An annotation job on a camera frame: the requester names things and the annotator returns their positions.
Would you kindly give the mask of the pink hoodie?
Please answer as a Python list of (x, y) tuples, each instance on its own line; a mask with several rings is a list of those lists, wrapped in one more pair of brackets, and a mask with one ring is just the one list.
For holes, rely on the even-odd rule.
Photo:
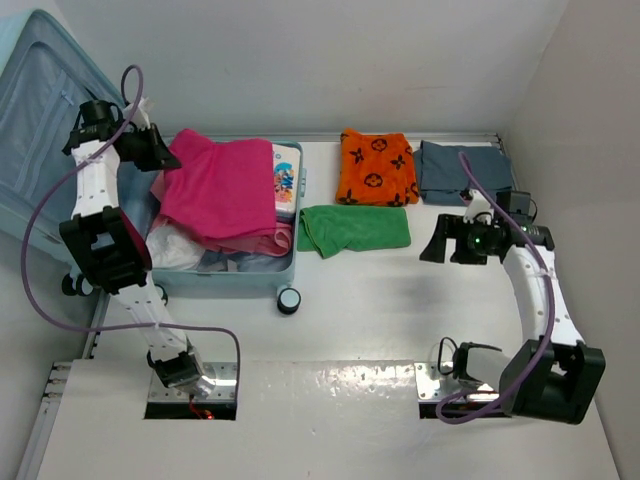
[(189, 233), (185, 227), (172, 224), (163, 215), (158, 214), (153, 220), (151, 230), (161, 224), (169, 224), (189, 236), (205, 250), (225, 254), (250, 253), (263, 254), (272, 257), (283, 257), (293, 246), (293, 231), (290, 223), (277, 222), (273, 234), (247, 235), (237, 238), (214, 240), (202, 239), (194, 233)]

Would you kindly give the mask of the magenta pants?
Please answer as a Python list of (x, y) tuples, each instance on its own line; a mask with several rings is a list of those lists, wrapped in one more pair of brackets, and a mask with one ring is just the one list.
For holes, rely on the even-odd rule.
[(219, 143), (184, 129), (171, 142), (170, 152), (181, 166), (164, 174), (162, 220), (202, 241), (276, 231), (271, 142)]

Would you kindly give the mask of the grey blue cloth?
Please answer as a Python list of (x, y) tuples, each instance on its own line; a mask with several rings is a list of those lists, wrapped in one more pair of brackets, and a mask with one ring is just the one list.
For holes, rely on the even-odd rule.
[(443, 146), (422, 141), (413, 154), (420, 196), (425, 204), (463, 206), (460, 196), (472, 187), (459, 159), (464, 153), (472, 174), (492, 196), (515, 187), (511, 160), (490, 146)]

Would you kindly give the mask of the white drawstring bag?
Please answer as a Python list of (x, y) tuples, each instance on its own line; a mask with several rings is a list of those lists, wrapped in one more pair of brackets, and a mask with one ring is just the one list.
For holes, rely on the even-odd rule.
[(146, 238), (154, 269), (190, 270), (195, 268), (205, 249), (169, 224), (153, 228)]

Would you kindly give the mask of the orange patterned towel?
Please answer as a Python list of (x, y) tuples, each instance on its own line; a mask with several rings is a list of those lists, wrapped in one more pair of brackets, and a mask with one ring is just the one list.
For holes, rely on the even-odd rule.
[(338, 204), (403, 207), (419, 201), (413, 149), (402, 133), (365, 135), (347, 128), (340, 148)]

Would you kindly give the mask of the green towel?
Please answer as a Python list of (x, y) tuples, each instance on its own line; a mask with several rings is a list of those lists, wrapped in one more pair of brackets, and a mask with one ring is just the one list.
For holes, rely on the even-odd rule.
[(343, 250), (364, 252), (411, 245), (404, 209), (377, 206), (316, 205), (300, 211), (297, 250), (322, 259)]

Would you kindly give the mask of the white first aid case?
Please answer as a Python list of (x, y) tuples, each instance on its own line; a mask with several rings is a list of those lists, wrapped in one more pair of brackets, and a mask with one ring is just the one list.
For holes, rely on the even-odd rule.
[(273, 143), (272, 153), (276, 216), (291, 223), (297, 210), (301, 152), (297, 147)]

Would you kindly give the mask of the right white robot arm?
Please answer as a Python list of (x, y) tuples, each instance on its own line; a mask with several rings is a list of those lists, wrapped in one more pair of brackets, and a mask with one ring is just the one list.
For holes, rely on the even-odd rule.
[(555, 270), (550, 230), (536, 224), (535, 203), (526, 192), (501, 191), (489, 200), (477, 189), (466, 189), (460, 197), (465, 212), (439, 215), (420, 258), (471, 266), (498, 258), (513, 288), (523, 344), (513, 356), (494, 345), (455, 344), (451, 367), (436, 363), (439, 377), (454, 389), (432, 400), (435, 417), (449, 424), (481, 416), (580, 424), (606, 360), (573, 323)]

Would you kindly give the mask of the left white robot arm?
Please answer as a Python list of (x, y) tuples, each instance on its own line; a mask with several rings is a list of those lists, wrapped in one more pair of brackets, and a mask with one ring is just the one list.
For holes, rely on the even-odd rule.
[(76, 203), (59, 232), (81, 274), (132, 317), (148, 344), (147, 362), (162, 385), (193, 397), (210, 394), (215, 382), (187, 335), (174, 326), (143, 237), (119, 205), (118, 169), (131, 161), (143, 172), (177, 169), (179, 160), (157, 127), (121, 132), (120, 109), (104, 100), (83, 103), (63, 151), (79, 168)]

